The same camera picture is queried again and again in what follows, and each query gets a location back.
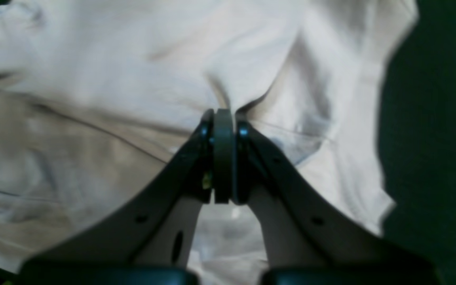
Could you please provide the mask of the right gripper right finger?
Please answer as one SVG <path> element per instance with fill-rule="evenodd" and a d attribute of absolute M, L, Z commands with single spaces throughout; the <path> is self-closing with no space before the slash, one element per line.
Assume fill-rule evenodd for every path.
<path fill-rule="evenodd" d="M 310 186 L 246 115 L 235 118 L 235 202 L 256 215 L 261 285 L 436 285 L 435 266 L 353 222 Z"/>

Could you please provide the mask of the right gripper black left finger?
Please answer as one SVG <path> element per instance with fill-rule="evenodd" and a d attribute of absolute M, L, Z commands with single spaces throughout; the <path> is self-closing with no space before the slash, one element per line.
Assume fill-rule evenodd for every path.
<path fill-rule="evenodd" d="M 200 209 L 211 198 L 214 124 L 208 110 L 165 168 L 96 225 L 24 263 L 20 285 L 198 285 L 187 270 Z"/>

